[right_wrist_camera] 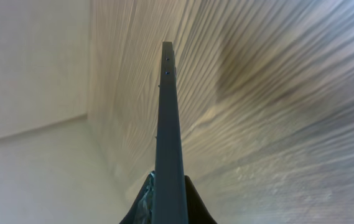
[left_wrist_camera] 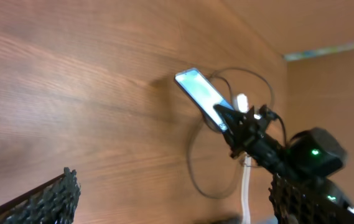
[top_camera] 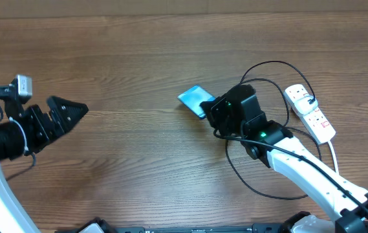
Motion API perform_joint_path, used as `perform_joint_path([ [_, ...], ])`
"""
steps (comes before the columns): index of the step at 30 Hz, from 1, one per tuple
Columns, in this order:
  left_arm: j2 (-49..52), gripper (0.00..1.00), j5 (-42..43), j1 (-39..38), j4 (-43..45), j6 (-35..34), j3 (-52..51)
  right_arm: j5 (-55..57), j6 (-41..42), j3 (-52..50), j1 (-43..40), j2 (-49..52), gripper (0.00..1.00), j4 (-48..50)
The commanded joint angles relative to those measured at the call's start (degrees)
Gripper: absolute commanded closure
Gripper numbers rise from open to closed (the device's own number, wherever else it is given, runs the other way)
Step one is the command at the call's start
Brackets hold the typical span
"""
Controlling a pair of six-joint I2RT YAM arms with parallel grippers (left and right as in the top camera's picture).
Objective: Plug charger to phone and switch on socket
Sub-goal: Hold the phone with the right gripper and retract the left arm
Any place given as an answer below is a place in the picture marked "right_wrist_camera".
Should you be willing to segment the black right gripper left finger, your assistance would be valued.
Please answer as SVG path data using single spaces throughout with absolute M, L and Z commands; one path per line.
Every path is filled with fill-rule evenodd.
M 133 205 L 119 224 L 151 224 L 155 172 L 148 174 Z

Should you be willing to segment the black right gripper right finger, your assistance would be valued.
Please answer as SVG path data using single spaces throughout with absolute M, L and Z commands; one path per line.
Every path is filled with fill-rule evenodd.
M 217 224 L 200 198 L 189 176 L 185 176 L 189 224 Z

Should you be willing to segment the blue Galaxy smartphone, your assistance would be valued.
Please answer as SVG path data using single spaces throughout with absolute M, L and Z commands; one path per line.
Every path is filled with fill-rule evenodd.
M 156 141 L 152 222 L 188 223 L 172 42 L 162 43 Z

